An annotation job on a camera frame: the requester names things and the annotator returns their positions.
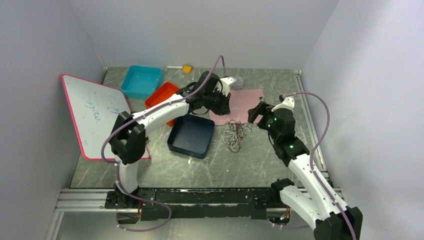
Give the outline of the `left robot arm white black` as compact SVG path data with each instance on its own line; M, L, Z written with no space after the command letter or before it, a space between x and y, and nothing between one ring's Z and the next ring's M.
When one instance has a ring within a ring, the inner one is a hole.
M172 119L201 108L216 115L228 115L231 112L231 87L235 83L234 77L220 78L205 71L197 82L178 89L159 104L135 113L123 111L117 116L110 136L101 147L104 152L106 145L110 145L114 154L113 164L117 170L114 184L116 205L132 208L141 202L138 197L138 161L145 153L150 133Z

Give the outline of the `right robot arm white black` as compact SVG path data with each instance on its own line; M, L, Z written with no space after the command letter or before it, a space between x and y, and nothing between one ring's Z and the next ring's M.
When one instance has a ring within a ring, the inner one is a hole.
M358 207L349 207L316 167L312 154L296 136L296 120L292 109L261 101L248 110L248 122L258 116L257 126L266 130L276 156L303 184L302 193L289 179L271 185L270 202L275 207L288 206L312 229L316 240L358 240L363 214Z

